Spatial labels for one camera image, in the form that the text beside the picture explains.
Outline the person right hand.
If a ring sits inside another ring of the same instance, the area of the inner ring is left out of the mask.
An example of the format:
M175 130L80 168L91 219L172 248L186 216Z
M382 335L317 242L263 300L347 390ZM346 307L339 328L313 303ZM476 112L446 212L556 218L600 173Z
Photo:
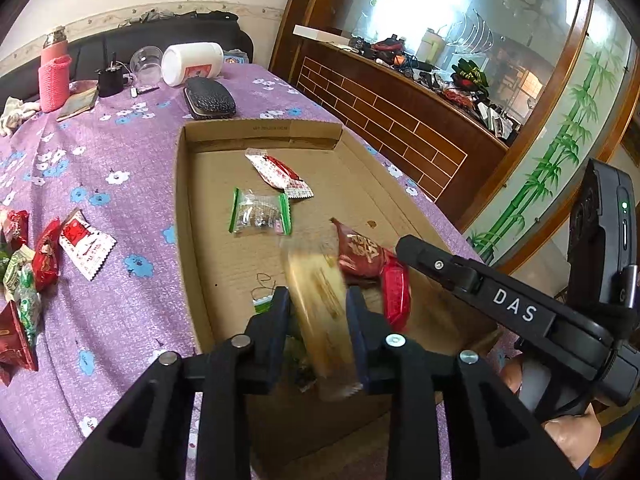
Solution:
M521 389L523 362L523 356L517 356L500 370L501 379L513 393ZM601 425L591 404L582 415L550 419L542 426L576 469L588 462L601 437Z

